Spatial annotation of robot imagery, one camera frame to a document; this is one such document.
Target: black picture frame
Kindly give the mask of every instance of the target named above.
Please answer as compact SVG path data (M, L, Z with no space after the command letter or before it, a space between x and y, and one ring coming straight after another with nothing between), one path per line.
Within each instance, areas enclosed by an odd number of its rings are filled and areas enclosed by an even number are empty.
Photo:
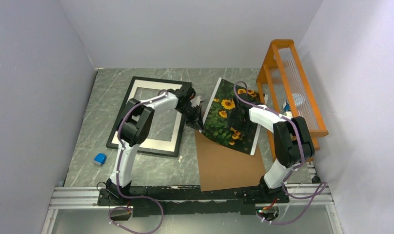
M115 139L115 132L117 131L119 120L123 117L123 110L124 107L128 101L128 98L132 92L135 93L137 88L149 88L149 87L142 87L139 86L133 90L135 82L143 80L143 81L149 81L149 82L155 82L155 83L164 83L164 84L176 84L173 85L172 89L178 88L178 85L184 85L184 84L189 84L189 82L185 81L176 81L176 80L166 80L166 79L157 79L157 78L145 78L145 77L132 77L131 83L128 87L128 90L125 94L124 100L122 101L121 107L119 108L117 118L115 119L115 122L113 124L113 127L111 129L111 132L109 134L108 140L106 142L106 147L109 149L118 149L118 144L113 143L113 140ZM156 156L167 156L167 157L178 157L179 156L179 151L180 151L180 143L181 143L181 138L182 138L182 133L184 130L184 122L185 122L185 117L183 115L177 115L176 116L176 122L179 120L179 125L178 125L178 132L177 132L177 138L175 140L175 147L173 151L167 151L167 150L160 150L160 149L152 149L152 148L144 148L141 147L139 148L138 152L139 153L144 153L144 154L150 154L150 155L156 155Z

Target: gray wall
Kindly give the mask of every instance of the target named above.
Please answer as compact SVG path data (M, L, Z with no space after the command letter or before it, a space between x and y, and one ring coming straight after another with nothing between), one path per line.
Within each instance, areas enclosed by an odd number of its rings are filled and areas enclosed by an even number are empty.
M96 67L255 67L322 0L60 0Z
M0 0L0 233L40 233L95 70L56 0Z
M394 0L325 0L299 46L329 135L317 172L346 234L394 234Z

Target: orange wooden frame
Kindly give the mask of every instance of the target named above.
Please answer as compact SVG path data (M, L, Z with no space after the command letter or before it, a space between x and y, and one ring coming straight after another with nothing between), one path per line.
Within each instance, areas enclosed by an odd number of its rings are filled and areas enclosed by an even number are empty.
M299 113L298 113L296 105L295 105L295 101L292 96L292 91L290 89L289 81L288 81L286 73L285 73L283 61L282 61L280 54L278 52L278 50L282 49L282 48L290 48L292 55L293 55L293 59L295 61L295 65L297 67L297 70L299 72L299 75L300 75L300 78L301 78L301 81L303 84L303 87L306 91L307 99L309 100L309 102L311 104L312 111L315 116L318 129L311 129L309 132L311 134L312 142L314 144L315 150L319 150L320 147L319 147L319 144L317 141L317 137L326 136L329 132L325 127L325 123L323 122L322 115L320 114L315 97L314 97L312 89L309 85L305 71L303 70L303 66L302 66L302 63L300 62L300 58L299 58L299 55L297 54L297 51L295 48L295 43L293 42L293 40L275 39L272 42L270 42L269 49L266 53L266 57L264 59L263 65L260 69L259 75L256 80L257 87L258 87L259 94L260 94L260 100L263 103L266 103L265 99L264 99L262 85L267 84L269 86L273 107L276 111L280 112L280 110L279 110L280 105L277 102L277 96L276 96L276 92L275 92L275 89L273 86L274 82L272 79L272 74L270 72L272 69L277 68L280 72L280 76L282 79L281 82L283 84L283 87L284 87L284 90L286 93L286 97L287 97L287 101L288 101L289 106L292 111L292 115L293 115L293 117L299 116ZM269 138L269 143L270 143L273 161L274 161L276 159L276 155L275 155L275 144L274 144L274 140L273 140L273 134L270 131L267 131L267 135Z

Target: ribbed translucent panel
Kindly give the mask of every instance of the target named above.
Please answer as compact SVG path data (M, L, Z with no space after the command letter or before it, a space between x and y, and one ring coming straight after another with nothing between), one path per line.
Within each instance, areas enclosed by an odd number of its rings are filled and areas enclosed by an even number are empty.
M295 60L293 59L292 51L290 50L290 48L279 49L279 55L280 58L282 59L286 77L289 82L289 86L292 91L293 99L295 101L299 115L305 118L309 129L314 129L314 130L319 129L317 125L317 121L315 119L315 115L312 110L311 103L309 102L308 96L306 94L306 90L303 87L302 78L300 77ZM276 70L274 69L273 71L271 71L271 73L273 79L281 80L280 72L278 69ZM279 86L281 86L281 88L283 89L282 83L280 84L277 83L276 86L274 85L275 89ZM285 100L280 102L280 99L281 97L278 96L277 100L279 104L282 105Z

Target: blue object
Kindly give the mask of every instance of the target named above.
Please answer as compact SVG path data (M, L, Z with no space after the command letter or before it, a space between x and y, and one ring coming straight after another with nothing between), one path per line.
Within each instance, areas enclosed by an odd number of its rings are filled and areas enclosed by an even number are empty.
M98 154L95 158L94 158L94 163L102 166L106 161L106 155L105 154Z

